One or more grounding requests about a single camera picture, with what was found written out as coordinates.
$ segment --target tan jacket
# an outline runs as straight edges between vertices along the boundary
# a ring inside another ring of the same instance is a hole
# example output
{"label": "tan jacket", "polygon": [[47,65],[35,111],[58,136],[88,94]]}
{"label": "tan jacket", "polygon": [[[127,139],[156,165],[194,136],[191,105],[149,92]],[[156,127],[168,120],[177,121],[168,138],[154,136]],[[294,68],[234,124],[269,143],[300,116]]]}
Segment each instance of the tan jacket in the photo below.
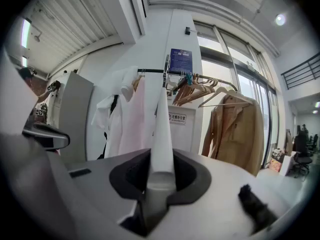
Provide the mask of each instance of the tan jacket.
{"label": "tan jacket", "polygon": [[[257,101],[246,99],[252,104],[220,105],[211,112],[202,155],[234,164],[257,176],[264,152],[264,123]],[[226,95],[220,104],[243,102]]]}

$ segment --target clothes hanger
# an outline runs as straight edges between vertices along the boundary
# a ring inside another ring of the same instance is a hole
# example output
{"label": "clothes hanger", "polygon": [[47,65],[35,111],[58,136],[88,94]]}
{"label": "clothes hanger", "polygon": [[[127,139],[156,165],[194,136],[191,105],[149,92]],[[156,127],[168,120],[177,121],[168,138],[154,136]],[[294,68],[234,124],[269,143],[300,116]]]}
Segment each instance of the clothes hanger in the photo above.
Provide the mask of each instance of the clothes hanger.
{"label": "clothes hanger", "polygon": [[179,101],[180,99],[184,98],[185,96],[189,95],[190,93],[192,93],[194,91],[194,87],[198,88],[198,86],[194,85],[194,83],[192,84],[188,84],[188,81],[191,81],[191,76],[188,74],[185,75],[184,79],[185,82],[183,83],[182,88],[179,89],[179,92],[177,93],[177,95],[174,98],[173,104],[175,104],[177,101]]}
{"label": "clothes hanger", "polygon": [[169,76],[169,69],[166,70],[166,75],[167,75],[166,80],[165,80],[166,87],[168,85],[172,86],[173,88],[178,87],[178,84],[176,82],[171,81],[170,76]]}
{"label": "clothes hanger", "polygon": [[177,91],[177,90],[179,90],[180,88],[182,88],[183,85],[185,84],[185,82],[187,81],[187,79],[186,79],[185,77],[183,77],[182,71],[180,72],[180,74],[181,74],[181,75],[180,75],[181,79],[180,79],[177,87],[172,88],[172,89],[168,92],[167,96],[170,96],[173,91]]}
{"label": "clothes hanger", "polygon": [[199,98],[201,98],[201,97],[203,97],[203,96],[206,96],[206,95],[208,95],[208,94],[212,94],[212,93],[215,92],[214,87],[215,87],[215,86],[217,85],[217,83],[218,83],[215,78],[210,78],[210,79],[208,79],[207,81],[205,81],[204,83],[210,83],[210,84],[212,83],[212,84],[209,85],[209,86],[203,85],[205,91],[203,91],[203,90],[197,91],[197,92],[195,92],[195,93],[193,93],[193,94],[191,94],[191,95],[188,95],[188,96],[180,99],[180,100],[178,101],[178,105],[181,106],[181,105],[183,105],[183,104],[186,104],[186,103],[188,103],[188,102],[194,101],[194,100],[196,100],[196,99],[199,99]]}
{"label": "clothes hanger", "polygon": [[[233,96],[235,98],[238,98],[240,100],[243,100],[245,102],[238,102],[238,103],[226,103],[226,104],[218,104],[218,105],[207,105],[204,106],[204,104],[206,104],[207,102],[211,101],[214,97],[216,97],[218,94],[220,93],[225,93],[227,95]],[[204,102],[202,102],[198,108],[202,108],[202,107],[214,107],[214,106],[222,106],[222,105],[235,105],[235,104],[252,104],[251,100],[247,99],[245,96],[243,96],[242,94],[240,94],[239,92],[236,92],[235,90],[227,90],[226,88],[220,86],[216,92],[207,100],[205,100]]]}
{"label": "clothes hanger", "polygon": [[143,77],[143,71],[144,71],[144,70],[146,70],[146,69],[143,68],[143,69],[141,70],[139,76],[137,77],[137,79],[135,79],[135,80],[132,82],[134,91],[137,90],[139,81],[140,81],[140,79]]}

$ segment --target metal railing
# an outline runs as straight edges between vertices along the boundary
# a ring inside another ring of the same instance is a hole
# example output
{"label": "metal railing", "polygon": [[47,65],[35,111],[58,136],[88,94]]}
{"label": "metal railing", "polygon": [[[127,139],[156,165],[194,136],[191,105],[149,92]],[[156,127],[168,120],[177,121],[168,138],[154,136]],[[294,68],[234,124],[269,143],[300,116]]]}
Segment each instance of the metal railing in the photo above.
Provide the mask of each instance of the metal railing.
{"label": "metal railing", "polygon": [[301,64],[281,74],[287,89],[302,85],[320,77],[320,52]]}

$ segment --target large window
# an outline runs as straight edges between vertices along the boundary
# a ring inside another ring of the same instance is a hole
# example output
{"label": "large window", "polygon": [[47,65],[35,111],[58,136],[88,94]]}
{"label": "large window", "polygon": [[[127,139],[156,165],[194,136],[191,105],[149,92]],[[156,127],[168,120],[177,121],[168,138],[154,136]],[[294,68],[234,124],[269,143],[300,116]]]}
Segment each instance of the large window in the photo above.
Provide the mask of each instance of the large window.
{"label": "large window", "polygon": [[221,44],[217,41],[213,41],[208,38],[198,36],[198,42],[200,46],[207,47],[221,53],[224,52],[222,50]]}
{"label": "large window", "polygon": [[245,43],[224,32],[221,33],[221,36],[223,37],[223,40],[228,46],[230,54],[233,58],[243,62],[249,67],[254,68],[256,71],[260,73],[257,63],[254,61],[254,58],[252,57]]}
{"label": "large window", "polygon": [[[261,166],[265,167],[271,159],[272,150],[278,145],[279,131],[277,96],[267,63],[261,52],[224,30],[215,26],[205,28],[203,25],[200,30],[198,42],[203,74],[233,83],[243,95],[255,99],[260,105],[264,135]],[[223,96],[219,94],[208,105],[218,104]],[[212,109],[203,108],[200,153]]]}
{"label": "large window", "polygon": [[[232,78],[231,78],[231,74],[230,74],[230,69],[229,68],[227,68],[225,66],[218,65],[216,63],[212,63],[212,62],[207,61],[207,60],[202,60],[202,73],[205,76],[208,76],[208,77],[222,79],[222,80],[228,81],[230,83],[233,82]],[[224,84],[224,83],[219,84],[219,87],[220,86],[225,87],[225,88],[229,88],[230,87],[229,85]],[[219,104],[221,99],[224,96],[225,96],[224,93],[219,93],[216,97],[211,99],[205,105],[209,106],[209,105]],[[209,97],[210,97],[209,95],[205,96],[204,100],[208,99]],[[199,154],[202,153],[202,148],[203,148],[203,145],[204,145],[204,139],[205,139],[205,136],[206,136],[206,133],[207,133],[207,129],[208,129],[209,123],[210,123],[210,116],[211,116],[211,111],[212,111],[213,108],[214,107],[204,107],[203,108],[202,132],[201,132]]]}

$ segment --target white cabinet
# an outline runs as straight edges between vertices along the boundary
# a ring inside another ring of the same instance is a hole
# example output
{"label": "white cabinet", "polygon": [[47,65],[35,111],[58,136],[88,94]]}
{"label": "white cabinet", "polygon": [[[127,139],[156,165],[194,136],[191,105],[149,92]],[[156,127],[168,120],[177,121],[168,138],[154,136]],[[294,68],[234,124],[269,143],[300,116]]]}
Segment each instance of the white cabinet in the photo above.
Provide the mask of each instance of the white cabinet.
{"label": "white cabinet", "polygon": [[47,101],[47,124],[70,137],[69,146],[60,149],[61,159],[65,163],[85,162],[87,111],[94,84],[74,72],[57,80],[61,87]]}

